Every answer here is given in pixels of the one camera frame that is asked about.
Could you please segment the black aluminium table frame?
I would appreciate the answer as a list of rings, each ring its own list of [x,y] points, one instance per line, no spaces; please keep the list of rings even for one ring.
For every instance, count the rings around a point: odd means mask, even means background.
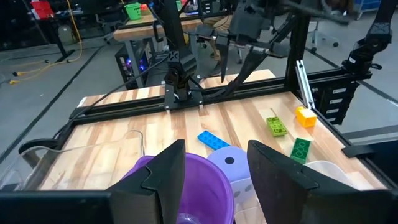
[[[177,139],[185,140],[188,152],[205,156],[210,148],[197,136],[204,130],[218,133],[232,145],[246,149],[250,140],[257,140],[283,154],[292,152],[297,138],[311,142],[310,161],[324,160],[338,165],[358,189],[398,189],[390,179],[367,158],[349,158],[343,148],[349,145],[324,117],[312,128],[302,127],[294,111],[302,105],[296,91],[290,91],[281,78],[268,70],[256,71],[252,78],[230,98],[216,102],[206,100],[204,107],[192,106],[170,110],[164,106],[165,88],[157,86],[155,96],[138,100],[107,103],[86,108],[85,115],[72,121],[57,139],[49,142],[51,149],[67,146],[88,146],[121,139],[129,130],[144,134],[145,153],[154,156]],[[273,136],[266,118],[277,116],[287,128],[284,136]]]

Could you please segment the light green toy block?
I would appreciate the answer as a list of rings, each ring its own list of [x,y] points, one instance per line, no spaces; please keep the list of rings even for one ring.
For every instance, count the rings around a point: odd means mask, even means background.
[[[273,136],[284,136],[287,134],[287,128],[277,116],[266,118],[266,123]]]

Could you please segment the office chair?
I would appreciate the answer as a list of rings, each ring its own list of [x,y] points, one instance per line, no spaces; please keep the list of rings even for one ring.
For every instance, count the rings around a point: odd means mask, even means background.
[[[337,38],[335,38],[333,36],[330,36],[330,35],[327,35],[327,34],[321,32],[319,30],[319,26],[320,26],[321,21],[322,20],[319,19],[319,18],[312,18],[310,20],[310,23],[315,24],[314,29],[313,30],[309,30],[307,32],[308,36],[310,36],[311,45],[312,45],[310,47],[310,51],[311,52],[316,52],[317,51],[318,43],[321,40],[327,40],[327,41],[331,42],[333,47],[338,47],[339,44],[340,44],[340,41]]]

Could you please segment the black jointed mount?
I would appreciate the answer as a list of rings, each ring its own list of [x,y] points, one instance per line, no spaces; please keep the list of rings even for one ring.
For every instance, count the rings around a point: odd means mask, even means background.
[[[385,50],[392,41],[391,19],[397,3],[398,0],[381,0],[366,36],[355,43],[348,59],[342,62],[342,69],[363,75],[367,74],[370,68],[377,70],[382,68],[373,63],[373,58]]]

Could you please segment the blue toy block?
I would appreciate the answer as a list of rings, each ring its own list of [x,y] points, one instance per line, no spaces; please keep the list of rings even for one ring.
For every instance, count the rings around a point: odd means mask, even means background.
[[[218,138],[209,131],[202,132],[197,136],[197,139],[214,151],[229,146],[229,144],[226,141]]]

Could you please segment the wooden workbench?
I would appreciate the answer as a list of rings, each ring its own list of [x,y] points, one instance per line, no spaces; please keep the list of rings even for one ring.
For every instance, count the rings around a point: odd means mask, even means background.
[[[181,26],[183,31],[191,32],[195,31],[196,26],[201,24],[201,20],[194,19],[192,17],[187,17],[185,15],[181,15]],[[113,37],[118,42],[124,42],[126,46],[126,50],[129,58],[131,59],[131,71],[133,75],[138,75],[140,73],[140,65],[139,61],[142,56],[139,54],[143,53],[149,44],[150,49],[154,52],[154,36],[155,32],[153,30],[153,16],[144,15],[142,19],[136,21],[129,21],[119,28],[113,33]],[[157,33],[159,38],[165,37],[165,31],[162,26],[157,26]],[[133,42],[138,42],[140,49],[134,50]],[[143,78],[138,78],[136,80],[137,87],[142,88],[145,86]]]

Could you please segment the dark green toy block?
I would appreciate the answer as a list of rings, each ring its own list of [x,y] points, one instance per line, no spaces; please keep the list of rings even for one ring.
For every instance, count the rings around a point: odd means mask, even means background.
[[[297,138],[294,142],[290,158],[305,164],[307,162],[308,152],[310,150],[311,142],[306,139]]]

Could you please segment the red box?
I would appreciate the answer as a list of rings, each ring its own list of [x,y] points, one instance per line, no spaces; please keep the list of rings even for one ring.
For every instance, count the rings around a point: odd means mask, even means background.
[[[55,13],[53,12],[50,3],[47,0],[31,0],[31,6],[33,7],[38,19],[54,18]]]

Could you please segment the black labelled control box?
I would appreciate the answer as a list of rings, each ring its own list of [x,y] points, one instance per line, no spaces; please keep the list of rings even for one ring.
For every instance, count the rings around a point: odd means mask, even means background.
[[[315,88],[315,107],[331,124],[341,125],[358,87],[359,83],[353,81]]]

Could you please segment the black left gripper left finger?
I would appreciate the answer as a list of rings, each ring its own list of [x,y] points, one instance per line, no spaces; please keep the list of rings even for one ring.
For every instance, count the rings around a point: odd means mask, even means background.
[[[185,141],[178,139],[108,188],[114,224],[176,224],[185,178]]]

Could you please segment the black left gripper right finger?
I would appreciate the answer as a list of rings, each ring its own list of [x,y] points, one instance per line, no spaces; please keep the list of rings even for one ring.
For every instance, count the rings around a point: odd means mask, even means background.
[[[257,141],[248,142],[252,183],[267,224],[347,224],[351,187]]]

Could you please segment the black computer tower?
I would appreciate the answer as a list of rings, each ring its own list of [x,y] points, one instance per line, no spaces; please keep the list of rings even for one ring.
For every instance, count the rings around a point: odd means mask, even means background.
[[[121,47],[115,54],[116,63],[121,73],[124,82],[129,81],[133,76],[134,72],[132,69],[132,61],[128,56],[126,47]],[[139,73],[143,72],[149,67],[147,55],[145,52],[142,53],[141,59],[138,62]]]

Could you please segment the clear acrylic bin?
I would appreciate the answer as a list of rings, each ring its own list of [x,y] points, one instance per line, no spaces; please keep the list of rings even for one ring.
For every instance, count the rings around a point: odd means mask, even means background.
[[[129,130],[121,139],[88,146],[30,147],[0,174],[0,189],[105,189],[127,175],[145,153],[144,134]]]

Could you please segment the yellow toy block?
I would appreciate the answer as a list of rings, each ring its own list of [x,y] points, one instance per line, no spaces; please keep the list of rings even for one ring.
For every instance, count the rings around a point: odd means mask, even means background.
[[[304,128],[311,128],[317,122],[317,115],[311,110],[303,106],[299,106],[295,110],[295,115],[297,121],[304,127]]]

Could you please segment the person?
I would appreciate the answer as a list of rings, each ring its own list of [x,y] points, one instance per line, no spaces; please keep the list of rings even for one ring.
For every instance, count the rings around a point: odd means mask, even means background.
[[[227,16],[219,16],[219,17],[209,17],[204,20],[204,24],[207,26],[211,26],[215,31],[218,32],[227,32],[229,29],[229,25],[232,20],[232,15]],[[221,75],[221,56],[220,51],[216,48],[215,41],[210,40],[208,42],[213,49],[213,53],[211,57],[216,61],[216,65],[214,69],[209,73],[209,77],[216,77]]]

